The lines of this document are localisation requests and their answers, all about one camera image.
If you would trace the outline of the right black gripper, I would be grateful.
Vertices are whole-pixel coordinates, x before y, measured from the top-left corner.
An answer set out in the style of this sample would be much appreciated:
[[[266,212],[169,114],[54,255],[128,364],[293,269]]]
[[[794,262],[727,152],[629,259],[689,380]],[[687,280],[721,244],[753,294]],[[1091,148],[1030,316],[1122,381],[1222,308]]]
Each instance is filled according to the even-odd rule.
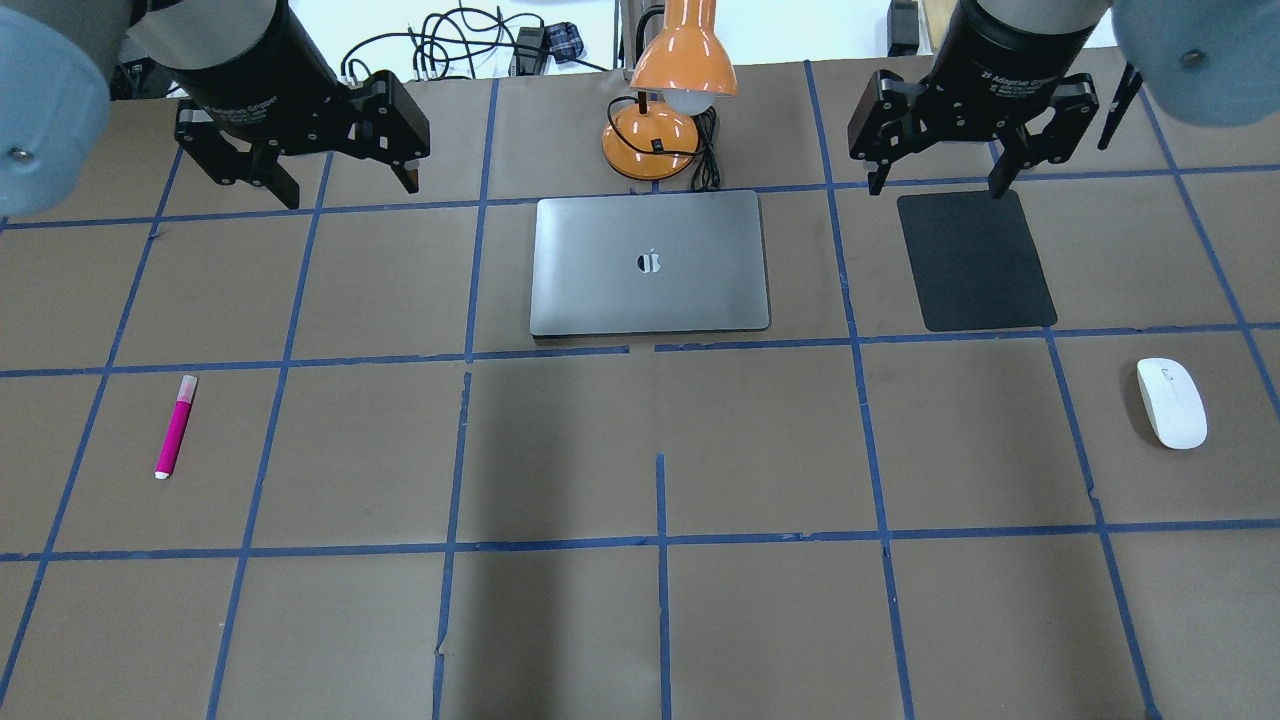
[[[998,138],[992,199],[1021,170],[1070,160],[1100,100],[1091,76],[1069,70],[1098,23],[1097,1],[957,3],[929,72],[916,82],[874,72],[855,106],[847,154],[869,168],[869,195],[934,143]]]

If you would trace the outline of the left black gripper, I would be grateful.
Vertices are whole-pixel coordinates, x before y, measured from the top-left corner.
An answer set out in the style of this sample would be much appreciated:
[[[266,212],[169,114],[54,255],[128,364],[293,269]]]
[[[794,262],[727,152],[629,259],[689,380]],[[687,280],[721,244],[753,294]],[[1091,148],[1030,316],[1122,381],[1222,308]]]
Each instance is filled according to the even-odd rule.
[[[150,55],[195,105],[177,110],[175,141],[218,184],[244,182],[296,210],[300,186],[280,154],[333,151],[420,191],[431,152],[422,109],[392,72],[343,86],[287,1],[152,1]]]

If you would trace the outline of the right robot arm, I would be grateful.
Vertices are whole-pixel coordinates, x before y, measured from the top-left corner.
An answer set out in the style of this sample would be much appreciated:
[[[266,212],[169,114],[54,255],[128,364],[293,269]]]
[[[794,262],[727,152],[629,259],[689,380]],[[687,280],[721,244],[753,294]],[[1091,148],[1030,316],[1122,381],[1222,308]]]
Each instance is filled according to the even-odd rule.
[[[1000,197],[1068,161],[1096,117],[1106,149],[1142,90],[1187,124],[1254,124],[1277,111],[1277,27],[1275,1],[960,1],[922,79],[872,76],[847,152],[878,193],[906,155],[996,141]]]

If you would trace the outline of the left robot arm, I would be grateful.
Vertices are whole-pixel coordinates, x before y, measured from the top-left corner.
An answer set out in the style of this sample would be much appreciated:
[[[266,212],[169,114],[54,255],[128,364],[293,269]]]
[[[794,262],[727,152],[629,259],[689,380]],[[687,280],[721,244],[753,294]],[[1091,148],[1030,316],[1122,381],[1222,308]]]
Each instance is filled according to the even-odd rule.
[[[5,1],[1,208],[47,211],[76,187],[105,131],[127,44],[186,99],[175,141],[219,184],[300,205],[284,156],[340,152],[388,165],[410,193],[431,151],[429,119],[399,78],[342,82],[285,1]]]

